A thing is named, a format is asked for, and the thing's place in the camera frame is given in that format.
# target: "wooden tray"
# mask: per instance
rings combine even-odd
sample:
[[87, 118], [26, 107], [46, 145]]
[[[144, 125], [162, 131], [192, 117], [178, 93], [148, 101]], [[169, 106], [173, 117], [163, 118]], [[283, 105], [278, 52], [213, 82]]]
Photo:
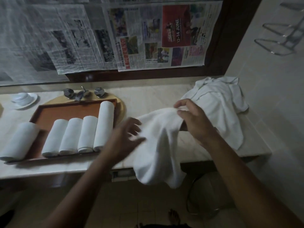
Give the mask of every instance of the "wooden tray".
[[98, 118], [100, 103], [103, 101], [110, 101], [114, 104], [114, 123], [115, 126], [116, 118], [117, 118], [117, 99], [107, 99], [107, 100], [94, 100], [94, 101], [80, 101], [80, 102], [68, 102], [68, 103], [60, 103], [60, 104], [49, 104], [49, 105], [40, 105], [36, 109], [33, 114], [30, 122], [35, 123], [39, 126], [40, 132], [33, 142], [31, 148], [26, 154], [25, 158], [21, 161], [14, 161], [10, 163], [20, 163], [20, 162], [28, 162], [28, 161], [37, 161], [37, 160], [45, 160], [45, 159], [60, 159], [70, 156], [79, 156], [79, 155], [90, 155], [92, 153], [77, 153], [73, 155], [66, 156], [55, 156], [51, 158], [45, 158], [41, 155], [42, 148], [47, 139], [47, 136], [57, 119], [65, 119], [70, 120], [71, 118], [80, 118], [83, 119], [85, 116], [95, 116]]

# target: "floor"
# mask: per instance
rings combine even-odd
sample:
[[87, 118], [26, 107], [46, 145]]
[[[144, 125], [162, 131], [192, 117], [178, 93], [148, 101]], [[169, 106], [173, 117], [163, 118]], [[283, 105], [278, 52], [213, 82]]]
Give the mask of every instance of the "floor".
[[[236, 209], [223, 210], [213, 219], [187, 213], [185, 198], [190, 183], [191, 179], [187, 177], [176, 190], [166, 184], [146, 186], [137, 180], [106, 183], [95, 201], [86, 228], [134, 228], [140, 222], [144, 225], [169, 225], [167, 214], [170, 208], [179, 213], [181, 223], [187, 223], [192, 228], [245, 228]], [[69, 189], [26, 190], [7, 228], [39, 227]]]

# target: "wall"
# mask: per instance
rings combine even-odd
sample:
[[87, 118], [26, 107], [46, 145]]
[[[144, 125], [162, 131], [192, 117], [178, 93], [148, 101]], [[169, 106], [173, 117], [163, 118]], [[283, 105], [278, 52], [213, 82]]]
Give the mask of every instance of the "wall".
[[254, 173], [304, 221], [304, 39], [296, 54], [277, 56], [254, 39], [282, 41], [264, 23], [296, 24], [304, 13], [262, 0], [226, 76], [238, 76], [250, 109], [246, 116], [272, 150], [249, 164]]

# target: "faucet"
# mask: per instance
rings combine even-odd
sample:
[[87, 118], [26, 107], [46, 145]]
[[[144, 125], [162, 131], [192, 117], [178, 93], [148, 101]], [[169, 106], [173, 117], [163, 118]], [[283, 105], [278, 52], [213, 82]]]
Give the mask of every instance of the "faucet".
[[81, 86], [83, 90], [79, 91], [75, 96], [75, 101], [81, 101], [82, 98], [86, 98], [90, 95], [90, 91], [86, 90], [83, 86]]

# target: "marble countertop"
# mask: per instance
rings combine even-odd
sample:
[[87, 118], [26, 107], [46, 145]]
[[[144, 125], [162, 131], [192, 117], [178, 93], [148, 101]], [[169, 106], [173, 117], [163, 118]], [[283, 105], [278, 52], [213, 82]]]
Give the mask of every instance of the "marble countertop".
[[[108, 88], [106, 91], [124, 101], [127, 108], [126, 117], [138, 117], [157, 109], [172, 107], [193, 86], [194, 83], [169, 84]], [[19, 123], [29, 121], [38, 105], [62, 95], [62, 91], [38, 92], [37, 94], [40, 97], [39, 101], [33, 107], [26, 110], [14, 110], [10, 102], [10, 95], [0, 95], [0, 103], [3, 107], [2, 113], [0, 111], [0, 151], [6, 145], [6, 142], [10, 139]], [[239, 118], [245, 139], [241, 148], [236, 151], [237, 154], [244, 157], [271, 153], [245, 115], [239, 115]], [[182, 163], [211, 160], [207, 151], [199, 146], [188, 132], [179, 133], [177, 156], [178, 160]], [[0, 161], [0, 179], [84, 172], [94, 158], [92, 156], [70, 157], [63, 160], [51, 159], [22, 165], [6, 165]], [[133, 159], [134, 153], [114, 166], [114, 169], [132, 168]]]

